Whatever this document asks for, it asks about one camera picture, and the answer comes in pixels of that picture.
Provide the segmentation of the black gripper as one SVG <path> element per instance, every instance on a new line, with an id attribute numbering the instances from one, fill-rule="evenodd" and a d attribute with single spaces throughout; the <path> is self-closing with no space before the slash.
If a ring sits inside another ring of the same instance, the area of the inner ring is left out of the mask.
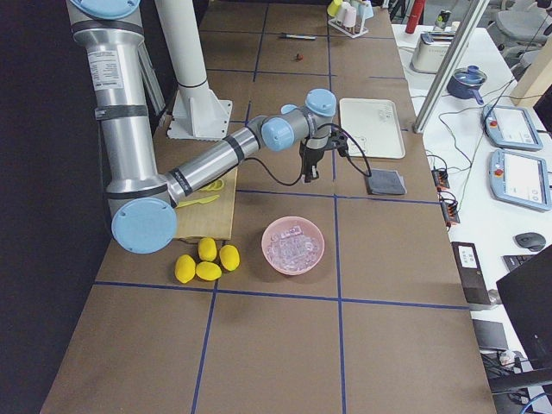
<path id="1" fill-rule="evenodd" d="M 336 150 L 341 157 L 348 155 L 348 138 L 344 133 L 331 132 L 323 138 L 307 137 L 300 142 L 302 180 L 305 184 L 312 179 L 319 179 L 317 163 L 327 151 Z"/>

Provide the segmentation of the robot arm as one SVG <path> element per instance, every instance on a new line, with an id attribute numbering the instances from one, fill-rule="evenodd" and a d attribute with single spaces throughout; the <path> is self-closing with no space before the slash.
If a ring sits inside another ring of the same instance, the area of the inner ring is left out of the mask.
<path id="1" fill-rule="evenodd" d="M 326 152 L 348 154 L 346 137 L 333 122 L 336 97 L 325 89 L 310 91 L 302 106 L 286 105 L 276 116 L 258 116 L 229 133 L 231 102 L 217 98 L 209 86 L 192 2 L 159 1 L 156 9 L 179 84 L 177 129 L 191 138 L 215 140 L 207 151 L 165 174 L 156 166 L 142 83 L 139 3 L 67 3 L 73 39 L 87 52 L 95 117 L 110 163 L 111 232 L 135 254 L 164 248 L 176 235 L 176 206 L 262 148 L 278 152 L 298 146 L 299 176 L 305 181 L 317 178 Z"/>

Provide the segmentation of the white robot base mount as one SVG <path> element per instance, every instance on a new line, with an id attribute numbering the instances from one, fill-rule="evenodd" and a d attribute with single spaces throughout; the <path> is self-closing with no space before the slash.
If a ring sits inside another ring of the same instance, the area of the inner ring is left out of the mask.
<path id="1" fill-rule="evenodd" d="M 226 136 L 233 103 L 210 88 L 193 2 L 155 3 L 178 92 L 168 136 L 173 139 L 217 141 Z"/>

